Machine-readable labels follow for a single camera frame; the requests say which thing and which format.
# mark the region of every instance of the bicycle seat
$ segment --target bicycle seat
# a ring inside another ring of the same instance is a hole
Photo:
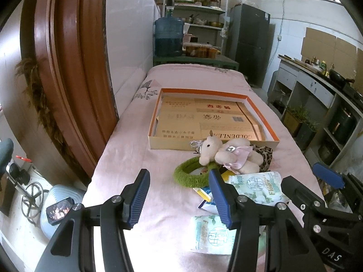
[[[14,143],[10,138],[0,142],[0,177],[6,172],[6,166],[11,161]]]

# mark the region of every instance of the phone screen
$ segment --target phone screen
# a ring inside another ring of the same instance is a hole
[[[47,207],[47,218],[51,225],[56,225],[66,216],[70,208],[74,205],[74,200],[70,197],[63,199]]]

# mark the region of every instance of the barcode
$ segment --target barcode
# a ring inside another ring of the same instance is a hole
[[[232,118],[235,122],[243,122],[243,119],[239,116],[233,116]]]

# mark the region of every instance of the flower pot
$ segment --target flower pot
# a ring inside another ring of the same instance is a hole
[[[291,136],[296,137],[302,122],[295,118],[291,112],[286,111],[283,124],[289,130]]]
[[[315,134],[315,131],[310,129],[310,127],[306,123],[303,123],[299,130],[299,133],[297,134],[296,144],[302,151],[304,151],[313,140]]]

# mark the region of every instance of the metal wheel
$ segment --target metal wheel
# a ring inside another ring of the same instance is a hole
[[[44,202],[44,190],[39,182],[30,183],[25,190],[28,195],[21,196],[21,212],[29,220],[40,214]],[[36,203],[38,197],[40,199],[39,205]],[[35,214],[30,214],[31,210],[36,210]]]

